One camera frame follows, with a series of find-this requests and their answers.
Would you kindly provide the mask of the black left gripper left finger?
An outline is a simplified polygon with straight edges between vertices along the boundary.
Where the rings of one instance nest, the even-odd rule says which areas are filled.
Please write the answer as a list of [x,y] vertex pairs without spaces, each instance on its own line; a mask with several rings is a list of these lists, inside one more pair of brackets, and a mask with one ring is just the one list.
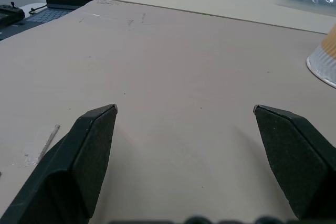
[[109,104],[80,116],[39,161],[0,224],[88,224],[107,171],[117,113]]

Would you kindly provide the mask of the brown and white paper cup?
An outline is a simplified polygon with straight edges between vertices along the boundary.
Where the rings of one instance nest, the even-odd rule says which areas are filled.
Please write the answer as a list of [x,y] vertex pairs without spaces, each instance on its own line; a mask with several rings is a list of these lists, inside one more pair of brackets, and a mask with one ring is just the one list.
[[336,89],[336,24],[306,59],[306,65],[318,79]]

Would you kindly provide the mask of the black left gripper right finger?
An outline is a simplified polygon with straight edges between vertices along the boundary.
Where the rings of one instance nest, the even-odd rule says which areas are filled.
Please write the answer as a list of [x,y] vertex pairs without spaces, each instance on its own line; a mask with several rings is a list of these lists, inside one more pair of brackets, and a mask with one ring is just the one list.
[[336,147],[306,118],[264,105],[254,115],[270,168],[298,219],[336,219]]

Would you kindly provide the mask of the black handheld controller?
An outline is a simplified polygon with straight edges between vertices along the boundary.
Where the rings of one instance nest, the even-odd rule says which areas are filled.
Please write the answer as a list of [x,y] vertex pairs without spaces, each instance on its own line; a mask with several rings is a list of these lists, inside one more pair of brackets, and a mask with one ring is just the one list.
[[0,5],[0,28],[21,21],[25,18],[25,13],[21,8],[15,6],[14,2],[10,5]]

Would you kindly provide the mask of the grey tape strip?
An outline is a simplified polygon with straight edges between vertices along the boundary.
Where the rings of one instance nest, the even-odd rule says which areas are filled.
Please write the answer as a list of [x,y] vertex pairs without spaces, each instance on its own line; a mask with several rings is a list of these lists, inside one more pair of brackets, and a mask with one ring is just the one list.
[[51,145],[53,139],[55,138],[57,132],[59,131],[60,129],[60,125],[59,124],[56,124],[53,131],[51,132],[46,144],[44,145],[42,151],[40,152],[38,158],[37,158],[37,162],[39,163],[41,161],[41,159],[44,157],[44,155],[46,154],[46,152],[48,151],[49,149],[49,146]]

